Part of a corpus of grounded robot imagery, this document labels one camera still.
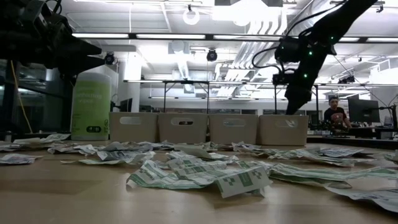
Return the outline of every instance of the black robotic arm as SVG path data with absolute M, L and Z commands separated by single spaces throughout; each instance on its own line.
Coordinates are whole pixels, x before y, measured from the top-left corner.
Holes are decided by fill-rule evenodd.
M 300 62 L 288 80 L 285 97 L 289 104 L 286 114 L 294 114 L 311 100 L 312 87 L 328 54 L 336 55 L 334 45 L 347 33 L 354 21 L 377 0 L 344 0 L 340 8 L 322 17 L 298 38 L 280 40 L 275 59 L 281 63 Z M 274 78 L 275 85 L 280 78 Z

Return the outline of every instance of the black t-shirt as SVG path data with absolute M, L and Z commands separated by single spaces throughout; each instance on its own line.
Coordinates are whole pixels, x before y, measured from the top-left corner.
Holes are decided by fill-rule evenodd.
M 337 107 L 336 110 L 327 109 L 324 114 L 325 121 L 330 121 L 332 124 L 343 124 L 344 119 L 347 118 L 343 108 Z

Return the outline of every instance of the bottle label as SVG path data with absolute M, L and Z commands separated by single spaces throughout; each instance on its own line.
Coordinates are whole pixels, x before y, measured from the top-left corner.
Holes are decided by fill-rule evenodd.
M 107 136 L 111 87 L 105 83 L 78 81 L 73 94 L 72 136 Z

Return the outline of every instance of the workbench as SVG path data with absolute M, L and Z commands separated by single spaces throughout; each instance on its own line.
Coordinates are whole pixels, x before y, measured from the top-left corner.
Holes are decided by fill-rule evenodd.
M 108 142 L 94 142 L 107 145 Z M 295 149 L 298 147 L 273 147 Z M 366 152 L 390 152 L 366 149 Z M 16 152 L 42 155 L 32 165 L 0 166 L 0 222 L 8 223 L 397 223 L 396 213 L 377 205 L 354 201 L 321 187 L 273 180 L 266 197 L 236 195 L 221 198 L 217 186 L 200 190 L 163 190 L 135 186 L 126 179 L 140 165 L 89 166 L 61 164 L 61 160 L 83 159 L 78 154 L 49 154 L 47 151 Z M 165 161 L 165 151 L 154 160 Z M 258 157 L 237 155 L 244 161 Z M 303 168 L 359 170 L 374 166 L 398 169 L 387 161 L 359 163 L 353 168 L 323 166 L 301 160 L 267 160 Z M 354 189 L 398 188 L 396 180 L 367 178 L 350 180 Z

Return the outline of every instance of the robotic arm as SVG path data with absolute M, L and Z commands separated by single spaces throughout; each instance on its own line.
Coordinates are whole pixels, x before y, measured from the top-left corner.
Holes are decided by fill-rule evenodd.
M 273 79 L 275 85 L 288 84 L 285 93 L 289 101 L 286 114 L 294 114 L 311 100 L 312 86 L 326 56 L 336 55 L 333 46 L 347 33 L 354 21 L 376 2 L 377 0 L 344 0 L 339 3 L 339 9 L 303 31 L 298 39 L 286 36 L 280 40 L 275 59 L 282 63 L 300 62 L 291 78 Z M 287 80 L 287 83 L 278 83 L 278 80 Z
M 104 65 L 99 47 L 72 36 L 67 19 L 40 0 L 0 1 L 0 58 L 40 63 L 61 74 L 77 75 Z

